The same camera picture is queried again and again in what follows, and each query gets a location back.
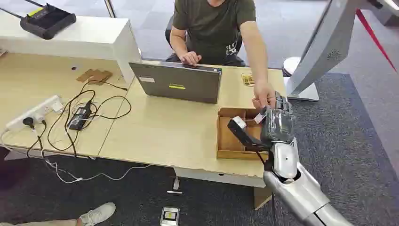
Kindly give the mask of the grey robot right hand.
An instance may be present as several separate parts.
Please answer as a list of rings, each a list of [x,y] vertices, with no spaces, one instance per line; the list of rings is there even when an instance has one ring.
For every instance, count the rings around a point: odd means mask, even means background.
[[[261,111],[263,119],[260,139],[263,144],[268,146],[272,146],[274,142],[290,144],[294,139],[296,117],[292,105],[279,92],[276,91],[275,96],[275,107],[273,109],[265,107]]]

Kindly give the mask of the person's right hand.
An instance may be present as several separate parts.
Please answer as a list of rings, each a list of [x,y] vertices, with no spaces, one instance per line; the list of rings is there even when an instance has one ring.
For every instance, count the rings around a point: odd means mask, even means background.
[[[191,51],[182,54],[179,59],[182,64],[196,66],[201,61],[202,56],[197,55],[194,51]]]

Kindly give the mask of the person's left hand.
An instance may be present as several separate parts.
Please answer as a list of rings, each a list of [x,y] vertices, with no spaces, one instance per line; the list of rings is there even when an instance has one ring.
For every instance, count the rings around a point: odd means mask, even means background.
[[[255,108],[263,109],[270,107],[274,109],[276,106],[275,90],[267,81],[257,81],[253,88],[254,98],[252,100]]]

